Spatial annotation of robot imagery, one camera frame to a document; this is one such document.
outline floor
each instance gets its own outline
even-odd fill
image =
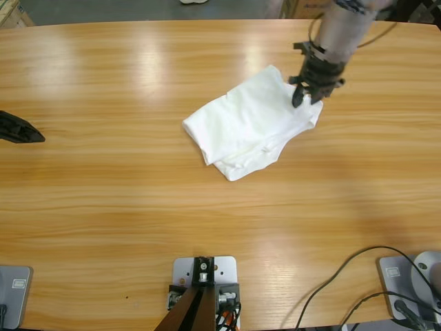
[[[283,0],[21,0],[38,26],[167,19],[277,19]]]

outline metal cylinder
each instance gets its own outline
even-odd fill
[[[201,273],[199,274],[199,281],[200,281],[201,283],[205,283],[205,282],[207,282],[207,281],[208,281],[208,273],[206,273],[206,272],[201,272]]]
[[[348,10],[332,1],[320,24],[314,55],[330,63],[347,63],[376,18],[377,10]]]

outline black object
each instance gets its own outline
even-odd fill
[[[45,137],[31,123],[0,110],[0,139],[13,143],[42,143]]]
[[[3,330],[5,315],[7,311],[8,311],[8,307],[6,305],[0,305],[0,330]]]
[[[410,323],[413,330],[426,330],[426,325],[421,317],[415,314],[412,310],[408,309],[406,303],[403,300],[397,300],[394,303],[394,307],[397,311],[406,317],[406,320]]]
[[[334,64],[318,59],[310,47],[316,47],[314,43],[295,43],[294,50],[301,50],[305,56],[300,74],[290,77],[289,84],[297,84],[292,96],[292,105],[297,108],[303,102],[304,91],[311,95],[311,105],[325,97],[329,97],[334,88],[345,84],[340,78],[346,63]]]

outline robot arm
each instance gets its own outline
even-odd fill
[[[341,77],[346,64],[375,20],[378,11],[387,7],[389,0],[333,0],[324,14],[314,41],[295,43],[306,55],[297,77],[292,104],[297,108],[305,93],[311,103],[329,97],[345,83]]]

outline gray metal plate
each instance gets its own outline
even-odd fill
[[[190,286],[193,279],[194,257],[176,259],[173,263],[172,284],[176,286]],[[237,282],[237,266],[234,257],[214,257],[214,264],[218,266],[214,271],[214,281],[217,284],[231,284]]]
[[[8,307],[4,328],[20,326],[28,298],[32,268],[0,265],[0,303]]]
[[[411,280],[412,265],[404,257],[383,257],[380,259],[380,269],[382,273],[382,280],[387,291],[396,292],[417,300],[417,296],[413,291]],[[419,315],[418,306],[406,299],[399,297],[387,296],[389,302],[389,310],[395,319],[405,319],[404,315],[398,312],[393,306],[395,301],[403,300],[407,307],[415,314]]]

